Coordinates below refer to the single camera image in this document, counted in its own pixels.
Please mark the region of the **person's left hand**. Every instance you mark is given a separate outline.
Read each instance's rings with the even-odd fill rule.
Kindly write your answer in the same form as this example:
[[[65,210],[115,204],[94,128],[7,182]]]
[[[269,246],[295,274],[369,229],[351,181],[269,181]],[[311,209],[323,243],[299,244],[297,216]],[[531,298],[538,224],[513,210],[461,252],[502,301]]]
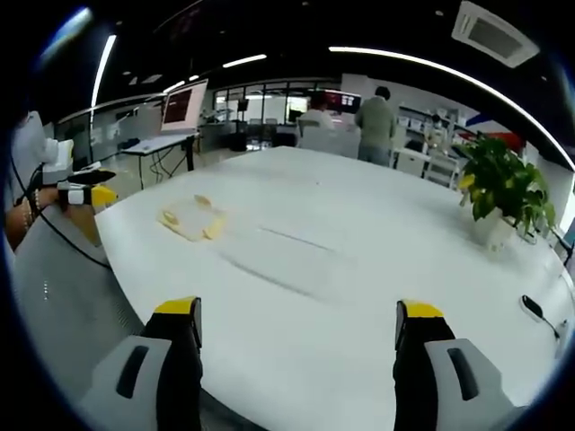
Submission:
[[[35,196],[39,211],[43,211],[46,207],[50,207],[58,203],[59,190],[57,188],[38,189],[35,192]]]

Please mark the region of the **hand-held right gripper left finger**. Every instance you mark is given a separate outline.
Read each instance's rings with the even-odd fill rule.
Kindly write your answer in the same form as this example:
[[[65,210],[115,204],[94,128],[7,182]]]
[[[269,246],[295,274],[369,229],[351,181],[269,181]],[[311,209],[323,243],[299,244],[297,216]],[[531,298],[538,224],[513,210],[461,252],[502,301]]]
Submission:
[[[93,430],[200,430],[201,299],[162,303],[93,370],[80,410]]]

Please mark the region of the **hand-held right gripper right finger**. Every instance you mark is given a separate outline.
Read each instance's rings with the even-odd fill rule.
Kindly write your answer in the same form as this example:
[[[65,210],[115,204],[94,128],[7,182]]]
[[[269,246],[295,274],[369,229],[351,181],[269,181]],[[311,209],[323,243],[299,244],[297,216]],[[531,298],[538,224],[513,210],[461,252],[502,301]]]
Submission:
[[[394,349],[395,430],[508,430],[526,409],[504,393],[500,370],[429,303],[396,303]]]

